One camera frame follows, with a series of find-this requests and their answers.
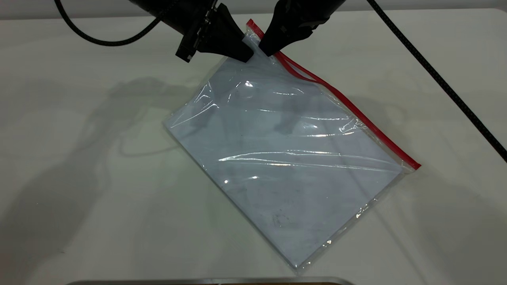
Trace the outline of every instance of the table surface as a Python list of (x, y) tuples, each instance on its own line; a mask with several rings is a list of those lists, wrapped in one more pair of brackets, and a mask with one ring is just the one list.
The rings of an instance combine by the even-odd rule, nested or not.
[[(507, 145), (507, 14), (387, 13)], [(265, 30), (271, 15), (234, 18)], [(76, 24), (119, 40), (151, 20)], [(0, 37), (1, 284), (294, 277), (161, 124), (221, 56), (183, 62), (181, 35), (164, 25), (119, 48), (62, 20), (0, 21)], [(507, 164), (377, 15), (338, 12), (283, 51), (423, 165), (304, 276), (507, 283)]]

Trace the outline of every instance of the white wall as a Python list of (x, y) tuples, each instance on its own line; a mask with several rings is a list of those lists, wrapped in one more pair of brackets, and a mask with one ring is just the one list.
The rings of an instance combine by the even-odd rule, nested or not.
[[(146, 15), (128, 0), (62, 0), (73, 17)], [(223, 0), (232, 13), (269, 13), (276, 0)], [(507, 0), (377, 0), (386, 10), (485, 8), (507, 5)], [(367, 10), (366, 0), (348, 0), (341, 10)], [(53, 0), (0, 0), (0, 19), (58, 17)]]

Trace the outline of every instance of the clear plastic bag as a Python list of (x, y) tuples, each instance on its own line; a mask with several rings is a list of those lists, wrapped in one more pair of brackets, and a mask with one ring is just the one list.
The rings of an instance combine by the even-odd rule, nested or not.
[(338, 90), (282, 53), (267, 57), (247, 26), (253, 58), (225, 60), (165, 125), (300, 271), (420, 165)]

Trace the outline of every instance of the cable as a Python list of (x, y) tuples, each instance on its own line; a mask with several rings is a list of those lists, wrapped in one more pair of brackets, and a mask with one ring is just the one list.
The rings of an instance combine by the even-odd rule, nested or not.
[(63, 8), (63, 5), (61, 3), (61, 0), (55, 0), (55, 4), (56, 4), (56, 8), (58, 8), (58, 11), (60, 12), (60, 15), (62, 16), (63, 20), (65, 21), (65, 23), (67, 23), (67, 25), (69, 26), (69, 28), (71, 28), (76, 34), (78, 34), (80, 37), (84, 38), (85, 40), (91, 42), (91, 43), (94, 43), (94, 44), (97, 44), (97, 45), (101, 45), (101, 46), (107, 46), (107, 47), (118, 47), (118, 46), (124, 46), (124, 45), (128, 45), (128, 44), (131, 44), (137, 40), (139, 40), (140, 38), (144, 37), (148, 32), (150, 32), (158, 23), (160, 23), (160, 21), (162, 20), (162, 17), (169, 11), (172, 9), (172, 7), (178, 3), (179, 0), (173, 0), (172, 3), (165, 9), (163, 10), (158, 16), (157, 18), (151, 22), (151, 24), (149, 24), (146, 28), (144, 28), (141, 32), (139, 32), (138, 34), (136, 34), (135, 36), (129, 38), (129, 39), (126, 39), (126, 40), (122, 40), (122, 41), (115, 41), (115, 42), (109, 42), (109, 41), (102, 41), (102, 40), (98, 40), (96, 38), (92, 38), (90, 37), (89, 35), (85, 34), (83, 31), (81, 31), (78, 27), (76, 27), (76, 25), (74, 25), (74, 23), (72, 23), (72, 21), (70, 20), (70, 18), (68, 17), (67, 13), (65, 12), (65, 9)]
[(375, 0), (367, 0), (372, 6), (373, 10), (377, 12), (382, 21), (389, 27), (394, 35), (401, 41), (401, 43), (410, 51), (410, 53), (417, 59), (417, 61), (426, 69), (426, 71), (435, 79), (440, 87), (447, 93), (447, 95), (458, 105), (468, 119), (474, 124), (484, 138), (491, 144), (491, 146), (498, 152), (498, 154), (507, 162), (507, 151), (502, 144), (495, 138), (495, 136), (486, 128), (481, 120), (470, 110), (466, 103), (454, 92), (454, 90), (447, 84), (447, 82), (440, 76), (440, 74), (429, 64), (429, 62), (422, 56), (422, 54), (412, 45), (412, 43), (403, 35), (403, 33), (396, 27), (396, 25), (384, 13), (382, 8), (375, 2)]

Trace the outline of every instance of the plastic bag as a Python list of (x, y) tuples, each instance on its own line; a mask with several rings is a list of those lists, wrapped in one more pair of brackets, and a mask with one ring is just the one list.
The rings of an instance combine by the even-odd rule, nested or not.
[(420, 165), (338, 90), (282, 53), (267, 57), (247, 26), (253, 58), (225, 60), (165, 125), (299, 271)]

